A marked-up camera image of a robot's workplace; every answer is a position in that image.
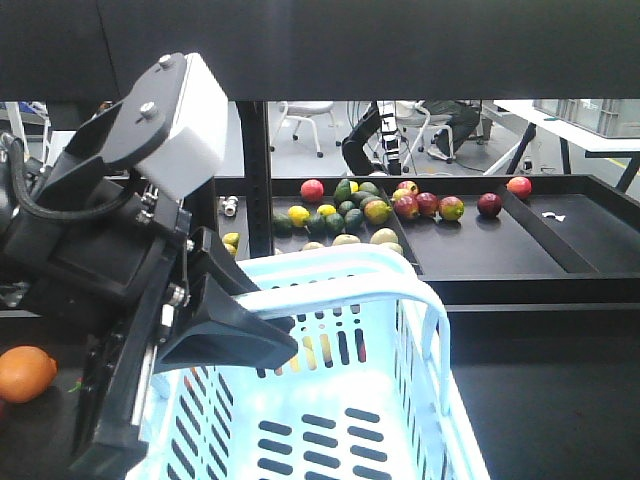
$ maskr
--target red apple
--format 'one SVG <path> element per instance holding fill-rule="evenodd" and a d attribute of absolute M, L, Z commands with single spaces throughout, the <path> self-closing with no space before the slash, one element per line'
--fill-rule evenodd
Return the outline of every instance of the red apple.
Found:
<path fill-rule="evenodd" d="M 406 197 L 399 198 L 393 204 L 393 209 L 400 218 L 405 220 L 415 220 L 420 216 L 418 211 L 418 201 L 416 197 L 407 195 Z"/>
<path fill-rule="evenodd" d="M 318 203 L 324 195 L 324 185 L 319 180 L 307 180 L 300 187 L 300 196 L 305 202 Z"/>
<path fill-rule="evenodd" d="M 411 192 L 411 195 L 413 195 L 414 197 L 420 193 L 420 190 L 418 190 L 418 185 L 416 185 L 416 182 L 412 182 L 411 180 L 405 180 L 404 182 L 400 182 L 398 184 L 397 189 L 401 189 L 401 188 L 406 188 L 407 190 L 409 190 Z"/>
<path fill-rule="evenodd" d="M 507 183 L 507 190 L 520 200 L 524 200 L 531 194 L 531 181 L 525 177 L 513 177 Z"/>
<path fill-rule="evenodd" d="M 435 217 L 440 200 L 433 193 L 422 192 L 416 195 L 418 210 L 423 217 Z"/>
<path fill-rule="evenodd" d="M 486 218 L 496 218 L 502 210 L 502 199 L 495 193 L 485 193 L 478 199 L 478 211 Z"/>

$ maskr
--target basket handle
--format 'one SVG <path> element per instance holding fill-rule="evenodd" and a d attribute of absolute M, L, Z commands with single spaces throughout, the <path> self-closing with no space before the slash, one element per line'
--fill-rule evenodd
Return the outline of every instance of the basket handle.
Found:
<path fill-rule="evenodd" d="M 340 292 L 340 296 L 335 297 L 333 292 Z M 366 303 L 406 299 L 427 304 L 425 326 L 428 328 L 424 329 L 421 339 L 423 352 L 430 350 L 430 345 L 425 345 L 429 343 L 425 339 L 432 338 L 437 323 L 440 326 L 440 406 L 443 415 L 449 414 L 451 327 L 440 297 L 426 283 L 417 279 L 407 281 L 407 276 L 399 273 L 363 273 L 353 277 L 320 280 L 313 284 L 251 292 L 234 298 L 263 320 L 339 307 L 345 301 Z"/>

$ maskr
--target person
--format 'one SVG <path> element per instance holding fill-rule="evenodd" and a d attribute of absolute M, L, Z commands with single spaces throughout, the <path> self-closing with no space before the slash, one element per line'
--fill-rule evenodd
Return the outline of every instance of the person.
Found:
<path fill-rule="evenodd" d="M 451 120 L 447 125 L 451 127 L 453 132 L 453 154 L 458 151 L 467 138 L 471 136 L 473 131 L 480 123 L 480 113 L 460 102 L 453 100 L 425 100 L 422 106 L 429 110 L 431 115 L 451 115 Z M 449 152 L 448 132 L 436 135 L 431 142 L 432 145 L 427 149 L 430 157 L 438 160 L 447 160 L 453 154 Z"/>

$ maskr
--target apple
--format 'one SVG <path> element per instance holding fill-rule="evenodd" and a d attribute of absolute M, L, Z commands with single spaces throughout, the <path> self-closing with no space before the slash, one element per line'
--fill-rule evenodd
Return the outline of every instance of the apple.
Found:
<path fill-rule="evenodd" d="M 435 217 L 438 212 L 440 200 L 433 193 L 422 192 L 416 195 L 418 210 L 423 217 Z"/>
<path fill-rule="evenodd" d="M 416 185 L 416 182 L 412 182 L 411 180 L 405 180 L 404 182 L 400 182 L 397 188 L 398 189 L 406 188 L 411 192 L 411 195 L 413 196 L 416 196 L 418 193 L 420 193 L 420 190 L 418 190 L 418 185 Z"/>
<path fill-rule="evenodd" d="M 411 190 L 409 190 L 407 188 L 399 188 L 398 190 L 393 192 L 393 196 L 391 197 L 391 201 L 395 202 L 397 200 L 400 200 L 402 197 L 410 197 L 410 196 L 412 196 Z"/>
<path fill-rule="evenodd" d="M 507 183 L 507 190 L 524 200 L 531 194 L 531 181 L 525 177 L 513 177 Z"/>
<path fill-rule="evenodd" d="M 496 218 L 502 210 L 502 199 L 495 193 L 485 193 L 478 199 L 478 211 L 486 218 Z"/>
<path fill-rule="evenodd" d="M 405 220 L 415 220 L 420 216 L 418 201 L 416 197 L 411 195 L 396 200 L 396 203 L 393 204 L 393 209 L 400 218 L 404 218 Z"/>
<path fill-rule="evenodd" d="M 305 202 L 318 203 L 323 195 L 324 185 L 319 180 L 307 180 L 300 187 L 300 196 Z"/>
<path fill-rule="evenodd" d="M 440 200 L 438 212 L 443 220 L 454 222 L 462 217 L 464 203 L 458 197 L 445 197 Z"/>

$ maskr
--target orange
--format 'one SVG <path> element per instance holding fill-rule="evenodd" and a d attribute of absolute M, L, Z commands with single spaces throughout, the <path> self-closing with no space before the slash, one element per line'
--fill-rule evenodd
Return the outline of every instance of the orange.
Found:
<path fill-rule="evenodd" d="M 43 393 L 58 373 L 57 362 L 38 347 L 16 347 L 0 356 L 0 398 L 26 403 Z"/>

